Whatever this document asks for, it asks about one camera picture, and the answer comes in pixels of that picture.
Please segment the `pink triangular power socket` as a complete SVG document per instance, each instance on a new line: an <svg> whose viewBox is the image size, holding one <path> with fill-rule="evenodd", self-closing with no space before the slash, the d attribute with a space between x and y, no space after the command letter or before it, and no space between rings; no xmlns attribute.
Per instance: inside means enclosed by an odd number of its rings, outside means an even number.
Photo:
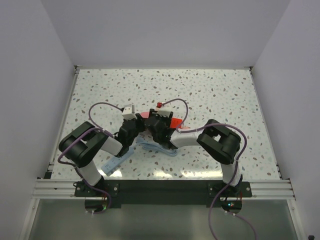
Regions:
<svg viewBox="0 0 320 240"><path fill-rule="evenodd" d="M150 112L149 111L141 112L140 115L142 118L147 119L150 115Z"/></svg>

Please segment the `red cube socket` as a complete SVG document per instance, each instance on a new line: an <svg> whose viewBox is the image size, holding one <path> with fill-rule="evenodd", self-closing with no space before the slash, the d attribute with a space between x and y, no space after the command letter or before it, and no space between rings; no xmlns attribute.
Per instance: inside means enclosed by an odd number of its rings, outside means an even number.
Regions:
<svg viewBox="0 0 320 240"><path fill-rule="evenodd" d="M172 117L170 121L169 128L170 129L181 129L184 126L183 119Z"/></svg>

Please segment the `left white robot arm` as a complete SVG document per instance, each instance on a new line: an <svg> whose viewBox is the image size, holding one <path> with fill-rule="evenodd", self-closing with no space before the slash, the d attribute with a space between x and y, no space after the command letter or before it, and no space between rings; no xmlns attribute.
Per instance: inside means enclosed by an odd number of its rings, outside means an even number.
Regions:
<svg viewBox="0 0 320 240"><path fill-rule="evenodd" d="M121 158L129 152L138 134L145 130L145 119L139 113L133 119L125 119L116 136L86 121L60 141L58 149L61 155L58 162L63 164L63 156L71 160L65 164L75 167L80 177L87 182L85 189L88 193L99 196L104 190L103 176L93 158L100 150Z"/></svg>

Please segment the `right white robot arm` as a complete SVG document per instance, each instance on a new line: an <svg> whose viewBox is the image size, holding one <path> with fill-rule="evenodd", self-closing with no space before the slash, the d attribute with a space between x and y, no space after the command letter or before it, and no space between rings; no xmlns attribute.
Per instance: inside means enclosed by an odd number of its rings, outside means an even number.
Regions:
<svg viewBox="0 0 320 240"><path fill-rule="evenodd" d="M243 176L239 170L239 157L247 147L248 141L243 131L235 126L209 119L195 129L175 129L171 127L173 112L160 114L149 110L144 125L153 141L164 149L176 150L187 146L201 146L222 170L223 192L230 197L240 190Z"/></svg>

